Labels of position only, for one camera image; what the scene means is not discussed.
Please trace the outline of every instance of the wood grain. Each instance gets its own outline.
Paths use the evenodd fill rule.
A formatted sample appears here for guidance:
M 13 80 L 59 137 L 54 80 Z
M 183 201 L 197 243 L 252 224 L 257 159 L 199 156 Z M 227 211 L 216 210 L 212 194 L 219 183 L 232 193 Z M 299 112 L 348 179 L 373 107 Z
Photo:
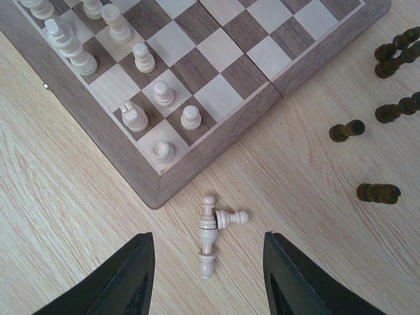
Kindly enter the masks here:
M 420 114 L 387 125 L 374 115 L 419 89 L 419 61 L 388 80 L 373 73 L 375 48 L 418 21 L 417 0 L 393 3 L 161 211 L 147 208 L 0 34 L 1 313 L 32 314 L 151 231 L 151 315 L 269 314 L 263 239 L 275 231 L 387 314 L 417 314 Z M 329 128 L 351 119 L 363 120 L 366 133 L 332 142 Z M 396 184 L 402 197 L 395 206 L 359 202 L 365 181 Z M 218 209 L 251 217 L 220 231 L 215 273 L 205 281 L 198 221 L 209 193 Z

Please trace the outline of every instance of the white chess piece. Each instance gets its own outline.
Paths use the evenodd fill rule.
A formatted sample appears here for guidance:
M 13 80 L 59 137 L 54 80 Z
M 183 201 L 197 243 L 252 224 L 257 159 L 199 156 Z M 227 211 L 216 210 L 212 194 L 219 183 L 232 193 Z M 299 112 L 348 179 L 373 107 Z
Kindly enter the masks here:
M 184 108 L 181 115 L 181 125 L 187 130 L 195 130 L 201 124 L 201 115 L 198 108 L 188 105 Z
M 164 81 L 158 81 L 153 87 L 154 99 L 162 107 L 170 107 L 175 101 L 172 89 Z
M 163 140 L 153 143 L 151 151 L 153 158 L 160 164 L 170 162 L 174 156 L 173 147 Z
M 91 20 L 100 20 L 102 18 L 101 10 L 104 6 L 100 0 L 81 0 L 83 2 L 83 11 Z
M 80 40 L 65 24 L 58 24 L 54 19 L 45 21 L 47 39 L 51 46 L 58 49 L 59 53 L 70 59 L 72 68 L 80 75 L 92 75 L 98 68 L 95 58 L 83 49 Z
M 199 238 L 203 244 L 203 249 L 199 255 L 199 272 L 204 279 L 209 279 L 215 269 L 216 254 L 212 252 L 213 243 L 217 238 L 217 222 L 213 214 L 215 198 L 205 196 L 202 200 L 204 213 L 199 220 Z
M 133 46 L 133 54 L 135 57 L 135 64 L 137 69 L 144 73 L 149 74 L 155 68 L 155 58 L 149 52 L 146 44 L 137 43 Z
M 149 119 L 142 108 L 128 100 L 121 105 L 120 109 L 123 122 L 130 130 L 139 133 L 147 128 Z
M 128 22 L 124 19 L 121 11 L 116 5 L 109 3 L 104 5 L 101 10 L 101 15 L 110 26 L 110 36 L 117 44 L 127 44 L 132 37 L 132 33 Z

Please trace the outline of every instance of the chess piece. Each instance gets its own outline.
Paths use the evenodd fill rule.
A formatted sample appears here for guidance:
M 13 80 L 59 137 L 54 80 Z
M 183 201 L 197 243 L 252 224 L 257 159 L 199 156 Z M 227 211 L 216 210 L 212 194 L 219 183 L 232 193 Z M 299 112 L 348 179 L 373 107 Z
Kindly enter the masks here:
M 144 73 L 149 74 L 155 68 L 155 58 L 149 52 L 146 44 L 137 43 L 133 46 L 133 54 L 135 57 L 135 64 L 137 69 Z
M 152 145 L 152 156 L 158 163 L 166 164 L 172 160 L 174 151 L 169 143 L 159 140 Z
M 128 22 L 124 19 L 121 11 L 116 5 L 109 3 L 104 5 L 101 10 L 101 15 L 110 26 L 110 36 L 117 44 L 124 45 L 131 40 L 131 30 Z
M 403 64 L 411 64 L 420 57 L 420 41 L 414 43 L 410 48 L 406 48 L 397 58 L 378 63 L 375 73 L 381 79 L 387 79 L 394 75 Z
M 172 89 L 166 82 L 158 81 L 153 87 L 155 101 L 163 107 L 170 107 L 175 101 Z
M 344 125 L 335 125 L 329 130 L 329 136 L 335 142 L 343 142 L 349 136 L 360 136 L 365 132 L 365 124 L 358 119 Z
M 420 92 L 412 97 L 402 98 L 398 104 L 382 105 L 375 110 L 375 117 L 380 123 L 390 123 L 401 115 L 413 115 L 420 110 Z
M 92 54 L 83 49 L 83 45 L 71 28 L 65 24 L 57 24 L 54 19 L 45 21 L 45 26 L 49 43 L 58 49 L 64 58 L 70 59 L 75 72 L 80 75 L 94 74 L 98 68 L 96 60 Z
M 357 188 L 357 196 L 364 202 L 385 203 L 394 205 L 401 196 L 401 190 L 390 184 L 361 184 Z
M 209 279 L 215 269 L 216 254 L 212 252 L 213 243 L 217 237 L 217 221 L 213 214 L 215 198 L 205 196 L 202 200 L 203 215 L 199 220 L 199 238 L 203 244 L 203 249 L 199 255 L 199 272 L 203 279 Z
M 391 59 L 397 51 L 408 48 L 408 46 L 420 38 L 420 26 L 406 30 L 402 35 L 397 35 L 392 43 L 379 46 L 375 50 L 375 58 L 382 62 Z
M 120 109 L 123 122 L 130 130 L 139 133 L 147 128 L 149 119 L 142 108 L 128 100 L 121 105 Z
M 195 130 L 201 124 L 201 115 L 198 108 L 194 105 L 188 105 L 184 108 L 181 115 L 181 125 L 186 130 Z
M 91 20 L 100 20 L 102 18 L 102 7 L 100 0 L 81 0 L 83 2 L 83 11 Z

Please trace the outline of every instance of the chessboard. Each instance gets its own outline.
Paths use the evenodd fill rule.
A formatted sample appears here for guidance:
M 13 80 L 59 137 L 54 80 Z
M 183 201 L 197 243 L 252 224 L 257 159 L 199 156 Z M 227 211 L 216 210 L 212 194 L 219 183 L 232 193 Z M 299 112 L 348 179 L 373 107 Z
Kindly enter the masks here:
M 113 3 L 132 38 L 91 20 L 80 0 L 51 0 L 91 53 L 93 75 L 76 73 L 47 41 L 45 23 L 17 0 L 2 5 L 1 29 L 74 119 L 151 209 L 158 209 L 215 161 L 273 105 L 298 89 L 390 9 L 389 0 L 101 0 Z M 135 67 L 133 46 L 145 43 L 151 73 Z M 153 86 L 164 81 L 174 103 L 162 108 Z M 120 107 L 131 100 L 149 124 L 133 132 Z M 180 118 L 195 105 L 201 125 Z M 174 148 L 162 163 L 152 152 Z

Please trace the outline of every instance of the dark chess piece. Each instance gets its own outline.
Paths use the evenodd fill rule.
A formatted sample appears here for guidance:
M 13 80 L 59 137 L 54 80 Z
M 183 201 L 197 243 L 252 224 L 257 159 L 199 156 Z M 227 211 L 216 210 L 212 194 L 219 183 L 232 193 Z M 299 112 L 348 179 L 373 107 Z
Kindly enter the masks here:
M 365 132 L 365 124 L 358 119 L 352 120 L 347 125 L 335 125 L 329 130 L 329 136 L 335 142 L 343 142 L 350 136 L 360 136 Z
M 387 61 L 391 59 L 397 51 L 402 51 L 420 38 L 420 26 L 410 28 L 403 34 L 397 35 L 390 44 L 379 46 L 375 51 L 375 58 L 379 61 Z
M 411 64 L 420 57 L 420 41 L 417 41 L 410 48 L 404 49 L 401 55 L 387 61 L 378 63 L 375 73 L 381 79 L 387 79 L 394 75 L 403 64 Z
M 387 205 L 394 205 L 398 201 L 398 197 L 401 196 L 401 190 L 390 184 L 361 184 L 356 193 L 362 201 Z
M 420 110 L 420 92 L 412 97 L 402 98 L 398 104 L 382 105 L 375 111 L 375 117 L 380 123 L 390 123 L 401 115 L 413 115 Z

